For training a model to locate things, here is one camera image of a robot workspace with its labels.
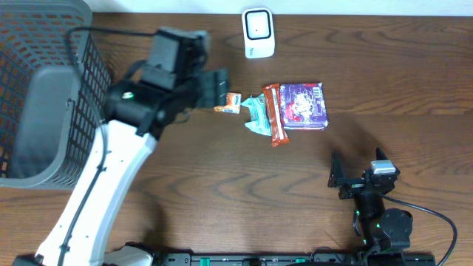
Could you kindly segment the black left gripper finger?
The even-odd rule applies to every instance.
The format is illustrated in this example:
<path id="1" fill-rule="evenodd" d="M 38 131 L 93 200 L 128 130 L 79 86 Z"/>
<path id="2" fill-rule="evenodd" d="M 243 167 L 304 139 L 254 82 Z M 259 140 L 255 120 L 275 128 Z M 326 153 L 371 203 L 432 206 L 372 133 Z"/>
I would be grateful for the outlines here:
<path id="1" fill-rule="evenodd" d="M 226 104 L 226 92 L 204 91 L 203 96 L 197 101 L 199 109 L 213 109 Z"/>
<path id="2" fill-rule="evenodd" d="M 205 91 L 229 91 L 229 71 L 226 68 L 204 71 L 201 83 Z"/>

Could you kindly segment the teal snack packet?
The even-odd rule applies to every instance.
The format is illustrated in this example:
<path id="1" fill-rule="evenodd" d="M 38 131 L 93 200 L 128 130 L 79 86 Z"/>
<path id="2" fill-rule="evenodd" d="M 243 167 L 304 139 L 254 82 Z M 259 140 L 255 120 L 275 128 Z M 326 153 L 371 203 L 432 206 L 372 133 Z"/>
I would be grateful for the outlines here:
<path id="1" fill-rule="evenodd" d="M 272 135 L 263 94 L 247 98 L 241 106 L 248 108 L 250 112 L 251 120 L 245 124 L 248 129 L 264 136 Z"/>

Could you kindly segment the orange chocolate bar wrapper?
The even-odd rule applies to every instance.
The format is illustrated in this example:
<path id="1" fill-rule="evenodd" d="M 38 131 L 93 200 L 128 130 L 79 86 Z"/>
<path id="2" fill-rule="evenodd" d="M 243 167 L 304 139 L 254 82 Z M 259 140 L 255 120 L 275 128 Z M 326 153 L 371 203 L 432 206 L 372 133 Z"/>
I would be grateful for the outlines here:
<path id="1" fill-rule="evenodd" d="M 290 142 L 284 129 L 284 121 L 281 118 L 279 89 L 280 85 L 278 83 L 267 85 L 262 89 L 271 129 L 272 147 L 277 147 Z"/>

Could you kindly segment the purple pad package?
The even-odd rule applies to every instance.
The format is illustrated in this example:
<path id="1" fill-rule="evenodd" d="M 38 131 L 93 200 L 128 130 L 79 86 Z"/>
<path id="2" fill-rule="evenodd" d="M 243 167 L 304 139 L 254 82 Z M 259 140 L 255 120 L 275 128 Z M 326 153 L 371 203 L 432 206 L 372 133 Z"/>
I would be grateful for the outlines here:
<path id="1" fill-rule="evenodd" d="M 328 124 L 323 83 L 284 83 L 279 89 L 284 128 L 324 130 Z"/>

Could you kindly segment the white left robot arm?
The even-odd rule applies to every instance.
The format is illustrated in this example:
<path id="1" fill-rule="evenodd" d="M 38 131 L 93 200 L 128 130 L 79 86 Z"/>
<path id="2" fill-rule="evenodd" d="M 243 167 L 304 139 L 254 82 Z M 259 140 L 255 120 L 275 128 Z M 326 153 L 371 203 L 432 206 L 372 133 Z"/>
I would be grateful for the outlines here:
<path id="1" fill-rule="evenodd" d="M 164 128 L 187 109 L 212 108 L 228 91 L 225 69 L 207 71 L 210 38 L 204 31 L 168 27 L 152 34 L 146 60 L 132 64 L 110 85 L 103 105 L 90 104 L 98 122 L 92 139 L 75 140 L 84 161 L 71 197 L 53 230 L 34 254 L 16 265 L 151 265 L 154 254 L 139 245 L 107 253 L 116 216 L 137 172 Z"/>

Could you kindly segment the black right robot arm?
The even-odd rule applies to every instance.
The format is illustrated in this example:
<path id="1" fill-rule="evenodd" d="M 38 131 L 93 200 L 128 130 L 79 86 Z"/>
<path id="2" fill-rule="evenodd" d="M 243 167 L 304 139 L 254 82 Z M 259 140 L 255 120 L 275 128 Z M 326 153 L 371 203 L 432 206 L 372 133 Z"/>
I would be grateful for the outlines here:
<path id="1" fill-rule="evenodd" d="M 412 215 L 384 205 L 384 196 L 395 188 L 400 170 L 380 148 L 375 153 L 376 159 L 359 178 L 347 177 L 337 154 L 332 154 L 327 186 L 339 190 L 339 199 L 354 200 L 358 235 L 363 237 L 369 249 L 377 252 L 404 250 L 411 245 Z"/>

